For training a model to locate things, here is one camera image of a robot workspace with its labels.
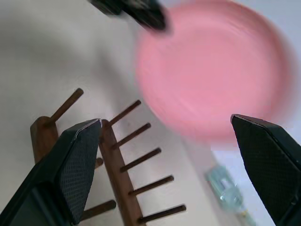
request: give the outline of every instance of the pink plate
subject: pink plate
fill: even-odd
[[[290,83],[285,45],[263,17],[231,1],[167,12],[170,31],[143,31],[138,82],[152,111],[197,140],[233,134],[233,113],[269,120]]]

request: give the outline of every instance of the black object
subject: black object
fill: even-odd
[[[280,126],[232,115],[254,188],[277,226],[301,225],[301,146]]]
[[[106,15],[125,12],[144,27],[166,29],[163,8],[156,0],[91,0],[91,3]]]
[[[77,225],[92,185],[100,130],[95,119],[64,131],[7,204],[0,226]]]

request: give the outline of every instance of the wooden peg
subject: wooden peg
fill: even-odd
[[[118,122],[120,119],[122,119],[124,116],[126,116],[127,114],[129,114],[132,110],[134,110],[137,106],[139,106],[141,104],[140,100],[137,100],[136,102],[134,102],[131,106],[129,106],[126,110],[124,110],[122,113],[120,113],[119,115],[117,115],[115,118],[113,118],[110,121],[110,125],[114,125],[116,122]]]
[[[127,137],[123,138],[122,140],[120,140],[119,142],[115,143],[114,145],[112,145],[111,150],[114,150],[122,145],[124,145],[126,142],[130,141],[131,139],[133,139],[134,137],[138,136],[139,134],[143,133],[145,130],[149,129],[151,127],[150,123],[146,123],[144,126],[140,127],[139,129],[137,129],[135,132],[131,133],[130,135],[128,135]]]
[[[81,221],[90,219],[92,217],[95,217],[95,216],[102,214],[104,212],[107,212],[109,210],[113,210],[115,208],[116,208],[116,202],[114,200],[107,201],[103,204],[100,204],[98,206],[95,206],[93,208],[85,210],[81,217]]]
[[[78,88],[63,105],[50,117],[50,119],[45,123],[45,126],[55,123],[80,97],[83,95],[84,91]]]
[[[121,167],[120,171],[121,172],[125,172],[127,170],[129,170],[130,168],[133,168],[134,166],[150,159],[151,157],[154,157],[156,156],[157,154],[160,154],[161,153],[161,149],[160,148],[156,148],[155,150],[147,153],[146,155],[140,157],[139,159],[136,159],[135,161],[129,163],[128,165],[125,165],[123,167]]]
[[[173,215],[175,213],[182,212],[182,211],[186,211],[186,206],[185,205],[173,207],[171,209],[168,209],[168,210],[165,210],[165,211],[162,211],[162,212],[154,213],[152,215],[148,215],[146,217],[139,218],[138,223],[143,224],[143,223],[146,223],[146,222],[149,222],[149,221],[152,221],[152,220],[157,220],[157,219],[160,219],[160,218],[164,218],[164,217],[167,217],[169,215]]]
[[[97,158],[96,163],[95,163],[95,169],[103,165],[103,159],[102,158]]]
[[[164,184],[166,184],[168,182],[171,182],[171,181],[174,181],[174,177],[173,176],[168,176],[168,177],[163,178],[161,180],[158,180],[158,181],[156,181],[154,183],[151,183],[149,185],[146,185],[146,186],[143,186],[143,187],[138,188],[136,190],[133,190],[133,191],[129,192],[128,194],[129,195],[138,195],[138,194],[141,194],[143,192],[149,191],[149,190],[151,190],[153,188],[156,188],[156,187],[159,187],[161,185],[164,185]]]

